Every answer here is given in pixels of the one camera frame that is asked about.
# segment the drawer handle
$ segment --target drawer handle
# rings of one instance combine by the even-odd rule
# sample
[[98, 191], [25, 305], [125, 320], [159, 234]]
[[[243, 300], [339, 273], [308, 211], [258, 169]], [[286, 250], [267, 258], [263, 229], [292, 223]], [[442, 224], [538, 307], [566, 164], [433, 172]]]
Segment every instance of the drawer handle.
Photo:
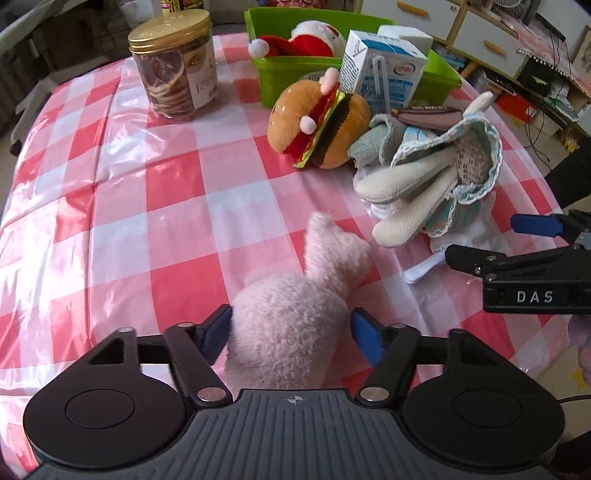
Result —
[[489, 42], [488, 40], [483, 40], [484, 42], [484, 46], [486, 47], [487, 50], [490, 50], [493, 53], [496, 53], [497, 55], [500, 55], [501, 57], [506, 57], [507, 56], [507, 52], [505, 50], [503, 50], [502, 48], [500, 48], [498, 45], [495, 45], [493, 42]]
[[398, 2], [398, 8], [403, 12], [409, 13], [411, 15], [416, 15], [417, 17], [426, 17], [429, 15], [429, 12], [423, 10], [422, 8], [415, 7], [413, 5], [405, 4], [404, 2]]

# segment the santa claus plush toy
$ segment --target santa claus plush toy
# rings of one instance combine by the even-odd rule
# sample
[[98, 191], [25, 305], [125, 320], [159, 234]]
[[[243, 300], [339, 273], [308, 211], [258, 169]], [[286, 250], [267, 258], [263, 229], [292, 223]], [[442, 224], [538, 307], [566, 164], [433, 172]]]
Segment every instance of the santa claus plush toy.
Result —
[[306, 20], [292, 30], [289, 40], [274, 35], [254, 39], [248, 45], [248, 53], [253, 59], [280, 55], [342, 57], [346, 43], [335, 27], [318, 20]]

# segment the plastic tablecloth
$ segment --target plastic tablecloth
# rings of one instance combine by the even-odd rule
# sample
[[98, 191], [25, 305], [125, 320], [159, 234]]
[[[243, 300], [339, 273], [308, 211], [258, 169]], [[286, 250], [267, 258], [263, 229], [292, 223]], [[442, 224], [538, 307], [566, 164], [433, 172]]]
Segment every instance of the plastic tablecloth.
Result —
[[[118, 327], [153, 335], [198, 323], [245, 285], [301, 271], [314, 210], [372, 245], [375, 266], [352, 307], [429, 335], [463, 327], [534, 376], [568, 345], [566, 317], [487, 314], [480, 280], [445, 265], [403, 282], [401, 271], [430, 255], [428, 239], [378, 247], [352, 171], [296, 171], [273, 152], [246, 35], [214, 42], [219, 97], [196, 120], [155, 118], [126, 59], [63, 85], [25, 142], [0, 234], [0, 446], [19, 474], [36, 465], [22, 429], [36, 391]], [[449, 103], [475, 96], [464, 84]], [[522, 145], [493, 109], [487, 115], [504, 145], [492, 212], [503, 252], [554, 248], [511, 231], [514, 213], [558, 206]], [[327, 385], [354, 389], [367, 373], [344, 333]], [[435, 374], [422, 368], [418, 381]]]

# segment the small white fan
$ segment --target small white fan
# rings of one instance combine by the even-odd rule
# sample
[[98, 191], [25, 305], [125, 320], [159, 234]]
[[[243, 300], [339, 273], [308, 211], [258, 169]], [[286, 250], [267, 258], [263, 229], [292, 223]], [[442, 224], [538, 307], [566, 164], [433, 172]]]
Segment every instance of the small white fan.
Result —
[[499, 5], [499, 7], [503, 8], [515, 8], [519, 5], [523, 0], [495, 0], [495, 3]]
[[483, 0], [481, 5], [482, 9], [486, 11], [492, 17], [497, 17], [491, 9], [494, 5], [498, 5], [501, 8], [515, 8], [519, 5], [523, 0]]

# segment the hamburger plush toy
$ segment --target hamburger plush toy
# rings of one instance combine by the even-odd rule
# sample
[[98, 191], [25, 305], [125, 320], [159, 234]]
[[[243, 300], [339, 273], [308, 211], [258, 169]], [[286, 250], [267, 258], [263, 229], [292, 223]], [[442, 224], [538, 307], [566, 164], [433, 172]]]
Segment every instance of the hamburger plush toy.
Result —
[[294, 165], [308, 161], [320, 168], [347, 162], [347, 150], [369, 127], [371, 114], [356, 93], [339, 90], [339, 71], [330, 68], [319, 82], [300, 80], [277, 99], [267, 137], [277, 153], [291, 156]]

